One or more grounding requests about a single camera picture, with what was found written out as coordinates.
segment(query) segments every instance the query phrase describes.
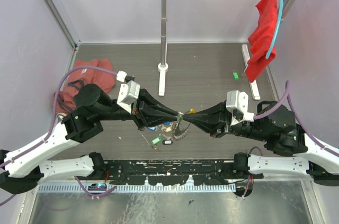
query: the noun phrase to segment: white rack foot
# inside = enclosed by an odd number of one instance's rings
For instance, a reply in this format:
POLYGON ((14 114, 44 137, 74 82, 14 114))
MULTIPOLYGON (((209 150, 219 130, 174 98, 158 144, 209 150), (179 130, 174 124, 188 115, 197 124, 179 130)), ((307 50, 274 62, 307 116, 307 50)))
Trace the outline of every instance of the white rack foot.
POLYGON ((166 72, 168 71, 167 64, 167 43, 166 43, 166 51, 165 51, 165 65, 158 64, 158 71, 160 72, 159 77, 159 96, 165 96, 165 82, 166 82, 166 72))
MULTIPOLYGON (((244 57, 245 66, 247 68, 247 62, 249 60, 249 52, 248 52, 248 48, 246 44, 242 45, 242 53, 244 57)), ((256 84, 256 80, 253 81, 253 83, 249 83, 249 86, 251 87, 253 99, 260 100, 260 94, 259 94, 258 86, 256 84)))

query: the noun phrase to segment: gray floor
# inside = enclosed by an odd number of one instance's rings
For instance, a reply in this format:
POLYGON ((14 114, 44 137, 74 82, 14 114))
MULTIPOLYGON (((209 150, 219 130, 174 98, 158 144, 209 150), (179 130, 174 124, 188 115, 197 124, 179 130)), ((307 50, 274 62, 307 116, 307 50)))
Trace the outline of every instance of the gray floor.
MULTIPOLYGON (((228 91, 238 89, 251 96, 240 43, 169 44, 169 71, 166 74, 166 93, 158 96, 159 63, 158 44, 104 44, 82 45, 77 59, 90 61, 94 58, 110 58, 115 71, 124 70, 135 75, 142 88, 168 107, 185 112, 200 111, 226 99, 228 91), (234 80, 233 72, 240 79, 234 80)), ((272 100, 273 94, 266 71, 257 80, 262 100, 272 100)), ((110 96, 117 98, 119 83, 110 96)), ((250 102, 255 112, 258 101, 250 102)), ((132 121, 102 122, 104 131, 88 142, 57 155, 56 158, 75 158, 92 151, 100 152, 108 159, 138 158, 233 158, 235 153, 248 152, 252 146, 263 148, 254 140, 227 135, 212 139, 191 126, 190 134, 171 146, 160 146, 160 152, 148 144, 161 132, 137 130, 132 121)), ((273 155, 264 151, 264 155, 273 155)))
POLYGON ((39 193, 29 224, 45 223, 308 224, 312 220, 300 182, 256 181, 245 200, 231 192, 121 193, 100 200, 84 193, 39 193))

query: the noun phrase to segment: folded red cloth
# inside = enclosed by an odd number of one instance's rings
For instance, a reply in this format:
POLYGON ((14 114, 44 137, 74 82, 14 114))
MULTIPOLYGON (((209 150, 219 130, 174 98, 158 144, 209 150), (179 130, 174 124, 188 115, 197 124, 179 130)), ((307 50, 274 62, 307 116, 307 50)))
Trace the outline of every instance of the folded red cloth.
POLYGON ((256 5, 259 11, 258 27, 248 37, 251 45, 249 51, 252 53, 252 56, 247 62, 248 66, 245 70, 245 74, 250 82, 255 81, 266 66, 275 58, 275 47, 268 59, 265 56, 270 48, 278 19, 277 1, 261 0, 256 5))
MULTIPOLYGON (((113 71, 109 59, 94 59, 92 61, 77 60, 74 68, 80 66, 95 66, 113 71)), ((67 79, 65 87, 60 91, 58 97, 57 112, 68 114, 76 108, 73 97, 78 94, 79 89, 87 84, 96 84, 104 92, 108 93, 115 85, 113 75, 94 69, 79 69, 71 73, 67 79)))

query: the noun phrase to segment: wooden floor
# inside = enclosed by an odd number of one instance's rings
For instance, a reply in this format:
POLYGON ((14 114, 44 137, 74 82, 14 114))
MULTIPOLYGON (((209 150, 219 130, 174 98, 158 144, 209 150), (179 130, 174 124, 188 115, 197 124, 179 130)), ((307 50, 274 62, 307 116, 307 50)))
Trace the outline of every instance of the wooden floor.
MULTIPOLYGON (((115 71, 124 70, 135 75, 135 81, 141 88, 146 88, 154 98, 177 111, 206 109, 224 101, 228 91, 237 89, 250 96, 249 110, 255 113, 258 101, 252 100, 249 83, 243 73, 245 65, 240 43, 169 44, 169 71, 164 97, 158 96, 159 51, 158 44, 82 45, 76 58, 85 61, 110 58, 115 71), (238 72, 239 80, 233 78, 234 71, 238 72)), ((266 71, 257 83, 261 99, 272 100, 266 71)), ((119 85, 117 83, 110 92, 111 98, 117 98, 119 85)), ((56 158, 76 158, 93 151, 101 153, 105 159, 233 158, 235 153, 246 153, 253 146, 263 148, 260 142, 233 135, 210 138, 195 126, 190 126, 191 132, 186 138, 170 146, 160 145, 158 152, 151 148, 150 142, 163 134, 161 131, 145 129, 140 132, 132 121, 105 121, 102 124, 104 131, 101 134, 56 158)))

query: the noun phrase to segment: red garment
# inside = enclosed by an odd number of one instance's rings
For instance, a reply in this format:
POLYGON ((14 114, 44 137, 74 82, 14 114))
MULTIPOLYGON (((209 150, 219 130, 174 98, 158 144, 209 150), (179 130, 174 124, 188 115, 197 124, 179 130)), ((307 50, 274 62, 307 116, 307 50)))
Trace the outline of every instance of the red garment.
POLYGON ((252 83, 266 68, 266 66, 275 58, 275 47, 268 59, 265 58, 267 51, 270 48, 276 21, 278 20, 278 0, 261 0, 257 5, 259 11, 258 27, 248 37, 251 45, 251 58, 247 62, 248 66, 245 74, 248 80, 252 83))
MULTIPOLYGON (((89 62, 77 60, 74 64, 74 68, 86 65, 113 71, 109 59, 94 59, 89 62)), ((94 69, 79 69, 74 71, 69 75, 64 89, 60 91, 57 112, 67 114, 76 109, 73 97, 78 94, 79 89, 83 85, 90 83, 98 85, 104 92, 108 93, 115 85, 115 78, 111 74, 94 69)))

